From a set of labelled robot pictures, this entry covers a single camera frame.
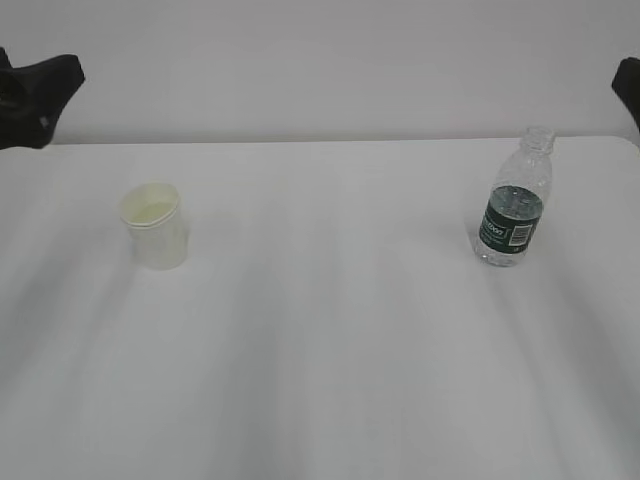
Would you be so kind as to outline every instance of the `plastic bottle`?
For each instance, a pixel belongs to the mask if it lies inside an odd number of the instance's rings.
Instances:
[[[520,150],[500,168],[474,245],[485,262],[510,267],[527,253],[551,192],[554,140],[553,130],[529,127]]]

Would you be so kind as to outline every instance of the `water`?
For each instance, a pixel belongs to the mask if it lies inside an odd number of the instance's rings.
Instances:
[[[507,185],[496,188],[489,198],[491,206],[501,215],[513,220],[533,220],[542,215],[544,204],[533,192],[522,187]],[[527,251],[516,254],[501,253],[488,247],[476,238],[474,250],[482,260],[499,267],[510,267],[518,263]]]
[[[164,217],[174,208],[171,203],[152,203],[146,205],[131,219],[131,223],[151,223]]]

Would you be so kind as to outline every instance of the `bottle neck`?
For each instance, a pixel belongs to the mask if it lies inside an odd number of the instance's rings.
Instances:
[[[535,148],[530,145],[525,144],[524,142],[520,144],[520,150],[533,160],[542,160],[543,158],[548,158],[551,152],[547,149]]]

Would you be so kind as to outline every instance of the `green label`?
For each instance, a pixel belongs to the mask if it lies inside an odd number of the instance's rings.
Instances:
[[[480,225],[480,240],[489,248],[501,253],[524,252],[529,246],[539,220],[540,217],[529,220],[505,217],[489,203]]]

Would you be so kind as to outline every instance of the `cup rim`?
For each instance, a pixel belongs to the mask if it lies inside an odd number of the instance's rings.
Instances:
[[[139,195],[144,190],[147,190],[153,187],[160,187],[160,188],[166,188],[168,190],[171,190],[171,193],[175,196],[175,199],[172,202],[171,209],[161,217],[158,217],[151,222],[132,222],[128,220],[123,212],[124,205],[126,204],[126,202],[132,201],[136,195]],[[151,182],[151,183],[143,183],[142,185],[138,185],[137,187],[134,187],[133,189],[129,190],[125,194],[125,196],[122,197],[122,200],[120,200],[118,210],[120,214],[120,220],[122,220],[127,225],[127,227],[132,229],[144,230],[144,229],[156,227],[159,224],[169,220],[178,211],[179,206],[180,206],[180,194],[178,193],[178,190],[176,189],[175,186],[171,185],[170,183]]]

